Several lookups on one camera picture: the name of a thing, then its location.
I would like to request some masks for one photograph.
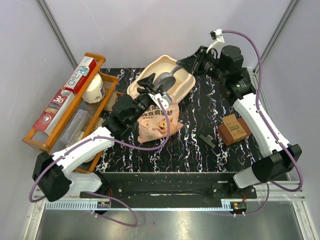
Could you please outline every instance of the pink bag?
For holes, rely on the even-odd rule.
[[[170,135],[175,134],[183,126],[179,120],[179,105],[172,98],[172,104],[166,109],[170,120]],[[168,133],[168,125],[162,110],[158,106],[151,106],[138,119],[139,136],[138,142],[145,143],[156,139],[165,138]]]

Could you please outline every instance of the cardboard box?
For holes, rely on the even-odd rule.
[[[97,62],[93,57],[85,56],[64,85],[64,88],[78,94],[96,65]]]
[[[222,121],[223,124],[218,126],[217,132],[227,146],[245,139],[252,134],[242,117],[237,119],[235,114],[231,114],[223,117]]]
[[[71,91],[60,88],[32,128],[50,135],[74,98]]]

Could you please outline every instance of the reflective metal surface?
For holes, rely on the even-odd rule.
[[[248,212],[258,207],[250,202]],[[290,202],[268,202],[260,213],[246,217],[210,212],[137,212],[138,228],[95,218],[90,212],[45,210],[37,240],[301,240]],[[106,216],[133,223],[128,211]]]

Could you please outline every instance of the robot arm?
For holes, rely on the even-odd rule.
[[[96,192],[100,188],[102,179],[96,173],[82,174],[73,171],[87,159],[112,147],[115,141],[119,142],[126,137],[131,132],[132,125],[148,107],[160,107],[158,100],[164,109],[169,107],[171,98],[164,92],[161,84],[157,87],[153,85],[154,78],[155,73],[138,82],[143,88],[137,89],[140,93],[137,98],[132,99],[129,95],[119,97],[109,118],[81,141],[52,155],[48,152],[38,155],[32,178],[38,182],[37,185],[48,201],[54,202],[67,193]]]
[[[214,44],[221,43],[221,29],[212,31],[211,37]],[[274,180],[293,169],[293,163],[279,145],[280,142],[287,147],[295,161],[302,150],[298,144],[291,145],[284,138],[259,103],[260,111],[279,137],[279,140],[276,140],[257,111],[256,89],[250,81],[247,69],[242,67],[244,57],[240,48],[224,46],[218,58],[217,54],[214,56],[213,52],[209,51],[211,47],[200,46],[193,55],[178,60],[176,64],[194,76],[205,74],[217,81],[222,96],[243,117],[257,140],[263,159],[235,174],[233,179],[226,183],[227,191],[234,193],[253,184]]]

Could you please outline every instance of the plastic tub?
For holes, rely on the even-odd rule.
[[[164,72],[171,72],[171,70],[176,67],[177,60],[169,57],[168,55],[162,55],[156,61],[152,62],[149,66],[147,66],[143,72],[139,75],[139,77],[130,84],[127,88],[126,92],[133,98],[136,98],[139,93],[137,92],[137,88],[139,87],[137,81],[140,79],[146,78],[150,76],[152,73],[155,73],[154,80]],[[191,91],[191,89],[196,84],[196,79],[191,74],[187,73],[184,69],[179,69],[175,74],[175,84],[170,88],[167,93],[176,99],[179,103],[182,99]]]

